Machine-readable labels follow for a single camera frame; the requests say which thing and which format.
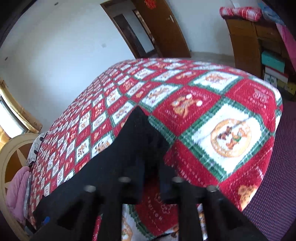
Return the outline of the pink folded quilt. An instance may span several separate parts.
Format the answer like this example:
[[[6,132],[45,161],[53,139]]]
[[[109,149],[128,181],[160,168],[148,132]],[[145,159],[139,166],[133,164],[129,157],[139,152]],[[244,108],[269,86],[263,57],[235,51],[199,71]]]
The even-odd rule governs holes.
[[[25,221],[23,206],[29,177],[30,168],[28,166],[20,168],[11,180],[6,193],[8,210],[19,223]]]

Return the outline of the brown wooden cabinet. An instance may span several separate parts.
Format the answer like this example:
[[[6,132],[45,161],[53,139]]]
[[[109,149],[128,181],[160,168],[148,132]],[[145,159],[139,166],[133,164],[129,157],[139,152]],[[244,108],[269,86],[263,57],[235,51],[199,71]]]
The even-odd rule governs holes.
[[[235,67],[259,78],[263,77],[261,54],[267,51],[284,61],[287,76],[295,72],[285,44],[273,22],[251,22],[241,18],[225,18],[232,43]]]

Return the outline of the white red box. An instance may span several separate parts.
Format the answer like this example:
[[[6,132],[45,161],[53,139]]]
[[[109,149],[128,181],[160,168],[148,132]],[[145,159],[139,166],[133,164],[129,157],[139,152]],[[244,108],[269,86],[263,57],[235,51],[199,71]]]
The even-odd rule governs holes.
[[[272,75],[273,77],[279,79],[280,81],[284,82],[284,83],[288,83],[288,75],[285,73],[281,73],[269,66],[265,67],[265,72],[269,75]]]

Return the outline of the pink hanging cloth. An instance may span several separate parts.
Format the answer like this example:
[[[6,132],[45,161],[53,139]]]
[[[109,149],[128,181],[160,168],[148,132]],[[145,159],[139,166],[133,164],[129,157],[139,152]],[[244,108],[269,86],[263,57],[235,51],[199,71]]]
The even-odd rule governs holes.
[[[285,44],[285,47],[287,49],[293,68],[295,69],[296,68],[296,41],[286,26],[278,23],[276,23],[276,26]]]

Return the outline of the white patterned pillow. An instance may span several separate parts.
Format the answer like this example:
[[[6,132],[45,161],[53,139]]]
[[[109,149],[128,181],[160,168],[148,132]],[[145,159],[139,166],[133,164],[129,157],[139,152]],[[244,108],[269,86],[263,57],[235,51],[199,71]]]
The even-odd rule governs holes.
[[[40,145],[43,142],[44,138],[46,137],[47,133],[41,133],[38,137],[33,141],[26,164],[28,167],[32,166],[32,164],[36,161],[37,155],[39,153]]]

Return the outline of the yellow curtain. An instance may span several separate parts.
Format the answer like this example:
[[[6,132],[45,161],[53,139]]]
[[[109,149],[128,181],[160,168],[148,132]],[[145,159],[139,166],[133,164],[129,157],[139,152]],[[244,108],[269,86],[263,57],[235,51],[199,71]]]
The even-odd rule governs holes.
[[[27,110],[25,110],[12,96],[8,90],[4,80],[1,80],[1,97],[8,105],[9,109],[16,116],[16,118],[29,130],[31,133],[39,133],[43,125]]]

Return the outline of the cream wooden headboard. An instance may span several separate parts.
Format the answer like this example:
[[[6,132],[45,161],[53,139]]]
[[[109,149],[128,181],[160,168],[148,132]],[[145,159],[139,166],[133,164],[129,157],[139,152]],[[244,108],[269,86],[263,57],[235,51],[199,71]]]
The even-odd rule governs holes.
[[[12,178],[19,169],[26,166],[32,143],[39,135],[25,133],[10,139],[1,149],[1,213],[19,240],[29,240],[23,225],[16,221],[6,205],[6,193]]]

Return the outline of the red striped cushion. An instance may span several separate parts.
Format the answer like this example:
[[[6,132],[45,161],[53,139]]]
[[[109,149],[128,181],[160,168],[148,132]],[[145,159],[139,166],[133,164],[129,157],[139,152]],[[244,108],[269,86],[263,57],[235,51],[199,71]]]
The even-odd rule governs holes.
[[[221,7],[219,14],[222,17],[239,17],[251,22],[257,22],[262,18],[262,11],[260,8],[252,6],[244,6],[239,8]]]

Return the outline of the purple floor mat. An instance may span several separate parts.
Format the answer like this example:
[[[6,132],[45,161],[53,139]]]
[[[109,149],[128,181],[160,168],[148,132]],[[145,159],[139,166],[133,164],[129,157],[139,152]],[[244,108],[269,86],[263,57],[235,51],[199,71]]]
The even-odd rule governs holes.
[[[243,214],[268,240],[295,240],[295,102],[283,102],[267,172]]]

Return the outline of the teal box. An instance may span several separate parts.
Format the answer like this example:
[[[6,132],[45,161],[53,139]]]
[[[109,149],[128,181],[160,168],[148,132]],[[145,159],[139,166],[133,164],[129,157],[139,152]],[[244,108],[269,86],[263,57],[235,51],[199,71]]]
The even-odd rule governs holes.
[[[284,73],[285,61],[277,57],[275,54],[263,51],[261,54],[261,63],[265,66],[271,67],[278,72]]]

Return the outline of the window with frame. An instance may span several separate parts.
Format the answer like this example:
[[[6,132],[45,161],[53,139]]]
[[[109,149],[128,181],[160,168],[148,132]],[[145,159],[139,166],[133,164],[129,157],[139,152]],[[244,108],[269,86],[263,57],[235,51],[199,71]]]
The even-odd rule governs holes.
[[[10,110],[9,106],[5,103],[3,97],[0,100],[0,117],[1,127],[10,138],[14,138],[24,134],[28,129],[21,123],[16,115]]]

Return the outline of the red door decoration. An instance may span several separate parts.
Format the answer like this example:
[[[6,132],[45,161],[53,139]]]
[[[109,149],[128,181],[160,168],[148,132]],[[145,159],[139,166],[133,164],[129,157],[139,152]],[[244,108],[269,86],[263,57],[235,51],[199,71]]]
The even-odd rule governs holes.
[[[144,0],[144,3],[149,9],[155,9],[157,7],[156,0]]]

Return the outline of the red patchwork bedspread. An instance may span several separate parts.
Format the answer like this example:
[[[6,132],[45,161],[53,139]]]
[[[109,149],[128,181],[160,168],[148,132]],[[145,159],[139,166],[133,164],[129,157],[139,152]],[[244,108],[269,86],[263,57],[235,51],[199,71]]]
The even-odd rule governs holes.
[[[51,219],[36,225],[33,212],[40,200],[110,146],[137,106],[170,145],[160,164],[194,186],[216,186],[239,211],[246,208],[271,159],[282,115],[280,92],[223,65],[178,58],[126,60],[99,75],[41,143],[32,167],[34,234]],[[142,195],[137,204],[123,204],[122,240],[179,240],[178,209],[161,200],[159,170],[149,184],[144,184],[143,160],[123,171],[122,177],[140,185]]]

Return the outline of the brown wooden door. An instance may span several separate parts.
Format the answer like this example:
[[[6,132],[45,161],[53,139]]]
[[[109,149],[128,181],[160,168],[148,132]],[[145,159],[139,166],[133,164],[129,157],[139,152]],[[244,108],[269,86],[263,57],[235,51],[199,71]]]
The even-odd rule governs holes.
[[[151,31],[163,57],[191,57],[178,22],[166,1],[156,1],[157,7],[155,9],[149,9],[141,0],[132,3]]]

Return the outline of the black pants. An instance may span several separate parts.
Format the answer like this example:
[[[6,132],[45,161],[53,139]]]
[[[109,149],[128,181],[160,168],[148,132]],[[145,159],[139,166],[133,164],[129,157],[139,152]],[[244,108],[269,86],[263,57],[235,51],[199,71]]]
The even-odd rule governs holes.
[[[137,159],[144,161],[144,184],[158,178],[159,165],[170,145],[137,106],[127,118],[123,128],[110,146],[94,156],[70,180],[60,184],[51,194],[44,196],[33,212],[36,225],[46,217],[58,217],[83,191],[92,185],[106,196],[111,182],[124,175],[124,169],[135,165]]]

